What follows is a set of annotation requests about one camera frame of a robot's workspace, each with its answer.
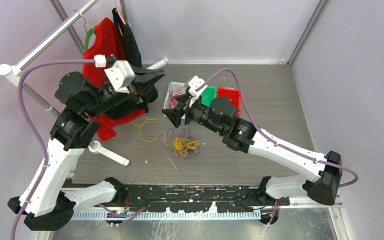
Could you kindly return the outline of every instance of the green box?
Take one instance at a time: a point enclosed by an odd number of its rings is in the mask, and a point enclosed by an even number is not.
[[[211,101],[216,98],[217,95],[217,87],[216,86],[207,86],[204,92],[202,93],[201,103],[205,106],[209,107]]]

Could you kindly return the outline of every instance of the yellow string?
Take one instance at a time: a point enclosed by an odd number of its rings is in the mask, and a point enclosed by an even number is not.
[[[157,133],[156,136],[155,136],[155,138],[154,138],[153,140],[146,140],[145,138],[142,137],[142,127],[143,127],[143,126],[145,126],[146,124],[155,124],[155,123],[158,123],[158,122],[159,122],[159,120],[156,119],[156,118],[147,118],[147,119],[145,119],[145,121],[143,121],[142,124],[140,124],[140,125],[136,125],[136,124],[135,124],[135,121],[131,122],[131,124],[132,124],[133,126],[139,128],[139,137],[140,137],[140,139],[142,139],[142,141],[147,142],[147,143],[155,142],[155,140],[157,140],[157,138],[158,138],[158,136],[159,136],[160,134],[164,134],[164,139],[163,139],[163,140],[164,140],[164,145],[165,145],[166,148],[168,148],[167,145],[166,145],[166,137],[167,137],[167,134],[166,134],[165,131],[160,131],[159,133]]]
[[[195,150],[198,148],[198,145],[200,144],[200,141],[198,140],[190,140],[188,138],[180,138],[176,137],[173,140],[174,144],[174,154],[180,155],[181,157],[186,157],[189,152],[188,150]]]

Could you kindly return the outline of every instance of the red block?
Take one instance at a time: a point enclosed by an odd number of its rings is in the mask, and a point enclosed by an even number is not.
[[[228,98],[237,107],[237,116],[241,115],[241,92],[238,89],[217,87],[217,97]]]

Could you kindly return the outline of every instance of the white plastic clip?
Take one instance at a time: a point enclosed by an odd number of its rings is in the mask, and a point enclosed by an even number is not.
[[[118,93],[129,94],[128,86],[135,79],[135,72],[128,61],[117,60],[111,66],[103,70],[114,90]]]
[[[95,55],[93,59],[95,59],[95,67],[105,68],[107,66],[107,59],[105,58],[105,55]]]
[[[201,96],[201,94],[203,94],[204,90],[207,88],[207,85],[205,85],[201,90],[197,91],[196,89],[204,84],[204,80],[198,76],[193,76],[192,79],[189,80],[186,84],[189,87],[189,94],[192,95],[189,103],[189,105],[192,106]]]

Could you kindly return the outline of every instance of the white plastic peg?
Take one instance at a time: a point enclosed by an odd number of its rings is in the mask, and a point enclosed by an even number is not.
[[[93,143],[94,143],[93,146],[89,145],[89,151],[91,153],[102,154],[105,157],[110,158],[110,159],[116,161],[117,163],[119,163],[123,166],[127,166],[129,164],[129,162],[130,162],[129,160],[118,155],[117,153],[115,153],[113,151],[106,149],[105,147],[102,146],[102,144],[99,141],[93,141]]]

